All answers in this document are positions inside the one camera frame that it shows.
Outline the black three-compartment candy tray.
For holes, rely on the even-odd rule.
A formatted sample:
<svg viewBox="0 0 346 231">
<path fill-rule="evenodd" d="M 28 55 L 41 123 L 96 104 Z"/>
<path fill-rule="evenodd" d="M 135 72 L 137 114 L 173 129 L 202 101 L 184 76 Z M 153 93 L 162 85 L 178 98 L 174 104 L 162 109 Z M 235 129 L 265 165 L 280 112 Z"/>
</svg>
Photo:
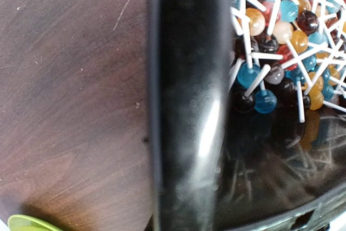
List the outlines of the black three-compartment candy tray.
<svg viewBox="0 0 346 231">
<path fill-rule="evenodd" d="M 148 0 L 147 230 L 345 230 L 345 0 Z"/>
</svg>

